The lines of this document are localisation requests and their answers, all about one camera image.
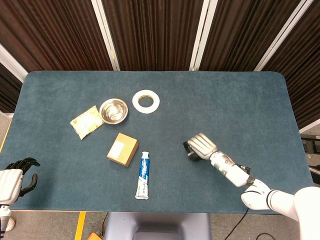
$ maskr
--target toothpaste cap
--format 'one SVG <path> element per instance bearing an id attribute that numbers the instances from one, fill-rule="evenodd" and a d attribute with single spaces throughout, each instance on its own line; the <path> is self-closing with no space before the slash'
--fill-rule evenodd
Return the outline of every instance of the toothpaste cap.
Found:
<path id="1" fill-rule="evenodd" d="M 148 152 L 148 151 L 143 151 L 141 158 L 142 158 L 142 159 L 149 159 L 149 152 Z"/>

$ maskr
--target brown curtain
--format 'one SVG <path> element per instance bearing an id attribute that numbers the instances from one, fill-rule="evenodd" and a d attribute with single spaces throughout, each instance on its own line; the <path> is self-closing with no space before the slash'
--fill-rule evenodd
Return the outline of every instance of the brown curtain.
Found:
<path id="1" fill-rule="evenodd" d="M 22 83 L 5 66 L 0 64 L 0 110 L 13 113 Z"/>
<path id="2" fill-rule="evenodd" d="M 29 72 L 113 69 L 90 0 L 1 0 L 0 42 Z"/>
<path id="3" fill-rule="evenodd" d="M 315 0 L 263 69 L 284 75 L 299 128 L 320 119 L 319 13 Z"/>
<path id="4" fill-rule="evenodd" d="M 253 71 L 300 0 L 219 0 L 199 70 Z"/>
<path id="5" fill-rule="evenodd" d="M 103 0 L 121 70 L 189 70 L 203 0 Z"/>

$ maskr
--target table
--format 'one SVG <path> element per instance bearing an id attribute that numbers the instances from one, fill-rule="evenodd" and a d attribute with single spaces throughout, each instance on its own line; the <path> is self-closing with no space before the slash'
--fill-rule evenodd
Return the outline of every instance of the table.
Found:
<path id="1" fill-rule="evenodd" d="M 152 114 L 132 97 L 158 94 Z M 120 98 L 124 122 L 103 124 L 82 141 L 70 121 L 93 105 Z M 106 158 L 117 134 L 139 141 L 129 167 Z M 240 194 L 208 161 L 192 162 L 182 143 L 203 132 L 219 150 L 271 189 L 311 186 L 284 77 L 276 72 L 35 71 L 22 86 L 0 167 L 33 157 L 36 189 L 16 210 L 243 213 Z M 149 200 L 136 200 L 142 151 L 150 152 Z M 273 213 L 255 211 L 255 213 Z"/>

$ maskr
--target white label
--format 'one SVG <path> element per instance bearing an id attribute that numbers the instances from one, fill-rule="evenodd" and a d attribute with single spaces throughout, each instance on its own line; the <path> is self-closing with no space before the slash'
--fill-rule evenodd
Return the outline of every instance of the white label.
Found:
<path id="1" fill-rule="evenodd" d="M 122 142 L 114 141 L 114 143 L 108 153 L 109 157 L 114 158 L 114 159 L 118 159 L 124 146 L 125 146 L 125 144 L 123 144 Z"/>

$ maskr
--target black cable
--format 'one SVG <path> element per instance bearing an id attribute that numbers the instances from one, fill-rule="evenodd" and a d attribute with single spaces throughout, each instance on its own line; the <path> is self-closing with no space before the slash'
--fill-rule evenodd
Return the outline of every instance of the black cable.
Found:
<path id="1" fill-rule="evenodd" d="M 256 237 L 256 239 L 255 239 L 255 240 L 258 240 L 258 238 L 259 238 L 260 236 L 262 236 L 262 235 L 268 235 L 268 236 L 272 237 L 272 238 L 273 238 L 273 240 L 276 240 L 276 239 L 274 238 L 274 236 L 272 236 L 271 234 L 266 233 L 266 232 L 260 233 L 260 234 Z"/>
<path id="2" fill-rule="evenodd" d="M 245 218 L 245 216 L 247 215 L 248 211 L 249 211 L 249 208 L 247 207 L 247 208 L 246 208 L 246 211 L 245 211 L 244 215 L 242 216 L 242 218 L 240 219 L 240 221 L 234 226 L 234 228 L 231 230 L 231 232 L 229 232 L 228 236 L 226 236 L 224 240 L 227 240 L 227 238 L 232 234 L 232 232 L 236 229 L 236 227 L 237 227 L 237 226 L 241 223 L 241 221 Z"/>
<path id="3" fill-rule="evenodd" d="M 105 221 L 107 219 L 107 216 L 108 216 L 108 213 L 106 213 L 105 217 L 104 217 L 104 220 L 102 222 L 102 235 L 105 234 Z"/>

